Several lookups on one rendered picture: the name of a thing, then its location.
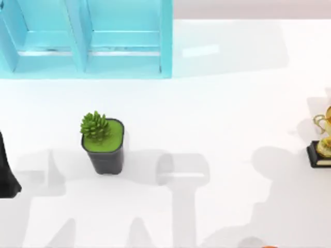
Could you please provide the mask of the black pot with green plant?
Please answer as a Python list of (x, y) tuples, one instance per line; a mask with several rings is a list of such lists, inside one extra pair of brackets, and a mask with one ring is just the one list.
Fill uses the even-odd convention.
[(107, 118), (97, 111), (87, 113), (80, 124), (81, 146), (96, 173), (118, 175), (124, 164), (125, 126), (116, 118)]

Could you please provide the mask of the light blue rack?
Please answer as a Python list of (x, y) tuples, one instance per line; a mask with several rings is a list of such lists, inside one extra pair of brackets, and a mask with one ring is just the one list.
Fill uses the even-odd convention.
[(0, 0), (0, 79), (170, 78), (174, 0)]

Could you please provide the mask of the gold trophy on black base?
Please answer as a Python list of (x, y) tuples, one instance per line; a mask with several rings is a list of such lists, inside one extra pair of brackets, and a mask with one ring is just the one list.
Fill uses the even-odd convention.
[(312, 168), (331, 168), (331, 105), (325, 114), (314, 116), (313, 123), (320, 129), (320, 134), (327, 134), (319, 141), (311, 141), (306, 152)]

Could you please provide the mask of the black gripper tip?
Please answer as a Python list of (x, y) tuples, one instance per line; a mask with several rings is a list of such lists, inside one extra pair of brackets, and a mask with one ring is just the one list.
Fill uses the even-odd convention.
[(0, 131), (0, 198), (14, 198), (22, 187), (8, 163), (4, 139)]

